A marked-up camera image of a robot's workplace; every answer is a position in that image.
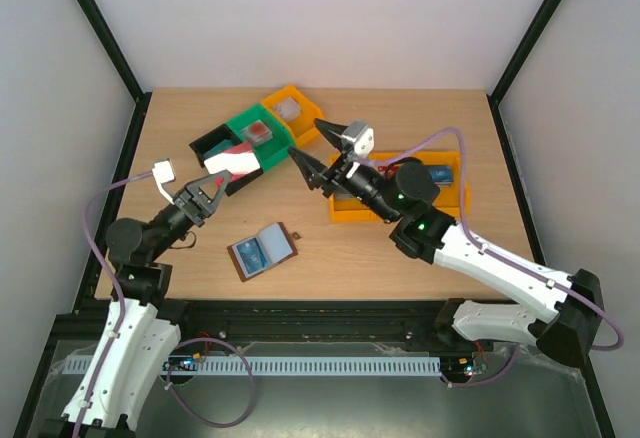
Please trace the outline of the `brown leather card holder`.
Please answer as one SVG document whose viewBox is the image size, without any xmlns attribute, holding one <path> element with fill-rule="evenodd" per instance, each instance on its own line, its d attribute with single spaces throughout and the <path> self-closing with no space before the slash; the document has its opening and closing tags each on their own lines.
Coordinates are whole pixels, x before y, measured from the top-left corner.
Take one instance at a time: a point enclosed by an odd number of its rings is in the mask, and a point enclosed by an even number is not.
<svg viewBox="0 0 640 438">
<path fill-rule="evenodd" d="M 227 252 L 242 283 L 298 255 L 294 239 L 282 222 L 228 246 Z"/>
</svg>

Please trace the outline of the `blue credit card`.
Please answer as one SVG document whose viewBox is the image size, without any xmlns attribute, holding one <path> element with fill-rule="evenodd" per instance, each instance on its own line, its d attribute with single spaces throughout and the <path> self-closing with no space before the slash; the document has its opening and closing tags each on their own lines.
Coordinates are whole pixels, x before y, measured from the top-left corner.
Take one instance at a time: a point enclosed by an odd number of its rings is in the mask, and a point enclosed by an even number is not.
<svg viewBox="0 0 640 438">
<path fill-rule="evenodd" d="M 247 278 L 263 272 L 270 265 L 256 238 L 249 238 L 236 244 L 234 252 L 242 272 Z"/>
</svg>

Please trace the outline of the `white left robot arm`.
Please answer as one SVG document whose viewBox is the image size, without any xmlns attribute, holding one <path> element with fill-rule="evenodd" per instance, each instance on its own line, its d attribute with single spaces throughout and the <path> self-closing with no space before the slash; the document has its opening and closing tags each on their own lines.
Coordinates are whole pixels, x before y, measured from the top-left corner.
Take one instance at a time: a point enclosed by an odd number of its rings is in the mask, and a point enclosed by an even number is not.
<svg viewBox="0 0 640 438">
<path fill-rule="evenodd" d="M 41 437 L 132 437 L 156 375 L 179 343 L 186 304 L 168 300 L 172 268 L 159 257 L 217 210 L 232 175 L 183 186 L 152 220 L 119 218 L 106 233 L 112 300 L 92 360 L 60 417 Z"/>
</svg>

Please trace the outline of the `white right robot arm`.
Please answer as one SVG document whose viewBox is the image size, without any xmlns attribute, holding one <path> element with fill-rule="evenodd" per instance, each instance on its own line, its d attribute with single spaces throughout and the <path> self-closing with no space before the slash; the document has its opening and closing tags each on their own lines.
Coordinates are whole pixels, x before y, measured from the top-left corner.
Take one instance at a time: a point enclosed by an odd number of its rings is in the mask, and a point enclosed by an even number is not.
<svg viewBox="0 0 640 438">
<path fill-rule="evenodd" d="M 547 268 L 473 233 L 464 215 L 453 217 L 436 207 L 440 189 L 414 149 L 386 161 L 370 159 L 374 131 L 367 123 L 344 126 L 318 119 L 315 126 L 339 156 L 325 165 L 297 147 L 289 148 L 310 189 L 326 197 L 337 190 L 351 194 L 394 224 L 390 238 L 405 256 L 465 274 L 510 298 L 508 304 L 449 300 L 436 325 L 443 347 L 503 341 L 534 346 L 564 366 L 585 364 L 604 318 L 595 274 Z"/>
</svg>

